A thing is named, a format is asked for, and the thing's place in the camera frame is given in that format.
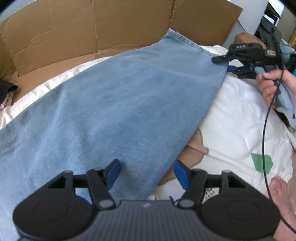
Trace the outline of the person right hand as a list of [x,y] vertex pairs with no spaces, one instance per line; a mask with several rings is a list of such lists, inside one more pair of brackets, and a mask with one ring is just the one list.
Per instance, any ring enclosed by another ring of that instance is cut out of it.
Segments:
[[[281,70],[273,70],[268,73],[258,74],[255,78],[259,85],[259,90],[262,92],[263,98],[266,100],[267,104],[270,105],[274,94],[277,90],[277,87],[274,85],[274,80],[281,78],[282,71]],[[287,70],[283,71],[283,76],[281,78],[288,88],[291,90],[292,94],[295,96],[296,94],[296,79],[295,76],[292,75]]]

